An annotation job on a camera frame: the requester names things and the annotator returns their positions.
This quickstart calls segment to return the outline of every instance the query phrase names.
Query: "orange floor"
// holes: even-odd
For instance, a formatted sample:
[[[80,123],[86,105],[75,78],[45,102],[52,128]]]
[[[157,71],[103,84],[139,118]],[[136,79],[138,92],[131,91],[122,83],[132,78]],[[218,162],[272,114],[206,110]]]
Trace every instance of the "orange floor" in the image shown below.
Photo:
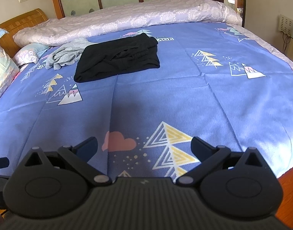
[[[285,225],[293,228],[293,168],[279,178],[284,197],[276,217]]]

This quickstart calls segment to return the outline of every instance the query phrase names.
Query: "black folded clothing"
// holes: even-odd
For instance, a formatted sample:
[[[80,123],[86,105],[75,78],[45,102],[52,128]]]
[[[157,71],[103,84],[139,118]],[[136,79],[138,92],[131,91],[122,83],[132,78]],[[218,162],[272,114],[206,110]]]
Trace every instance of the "black folded clothing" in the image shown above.
[[[77,63],[74,81],[78,83],[104,79],[149,68],[159,68],[157,40],[145,33],[85,48]]]

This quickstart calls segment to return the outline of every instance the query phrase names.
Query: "pink cloud print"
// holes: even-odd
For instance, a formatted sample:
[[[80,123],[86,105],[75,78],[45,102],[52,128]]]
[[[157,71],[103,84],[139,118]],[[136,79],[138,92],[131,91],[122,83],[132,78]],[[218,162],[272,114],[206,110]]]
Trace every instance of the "pink cloud print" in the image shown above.
[[[122,150],[132,150],[136,147],[136,141],[132,138],[124,139],[121,132],[113,131],[107,132],[102,145],[102,151],[107,150],[109,152],[122,151]]]

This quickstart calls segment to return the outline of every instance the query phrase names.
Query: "bamboo headboard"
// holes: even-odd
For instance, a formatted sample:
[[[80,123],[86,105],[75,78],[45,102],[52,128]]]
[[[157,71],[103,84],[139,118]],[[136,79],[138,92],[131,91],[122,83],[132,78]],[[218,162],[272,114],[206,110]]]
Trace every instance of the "bamboo headboard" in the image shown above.
[[[47,21],[47,16],[40,9],[37,8],[25,14],[19,15],[15,18],[12,18],[8,21],[0,24],[0,28],[5,29],[9,34],[5,34],[0,39],[0,45],[4,48],[5,52],[12,58],[19,50],[20,47],[14,43],[13,36],[21,29],[26,27],[33,27],[39,23]]]

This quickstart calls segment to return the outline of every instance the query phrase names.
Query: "blue bedsheet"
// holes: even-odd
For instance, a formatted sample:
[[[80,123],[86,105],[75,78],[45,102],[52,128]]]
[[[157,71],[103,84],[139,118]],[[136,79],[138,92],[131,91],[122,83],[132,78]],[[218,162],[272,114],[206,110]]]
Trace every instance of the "blue bedsheet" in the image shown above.
[[[171,176],[199,164],[193,136],[234,151],[257,147],[277,176],[293,166],[293,71],[225,23],[156,25],[91,37],[147,33],[161,67],[75,83],[76,64],[44,68],[48,50],[0,98],[0,157],[11,174],[22,157],[90,136],[89,164],[116,176]]]

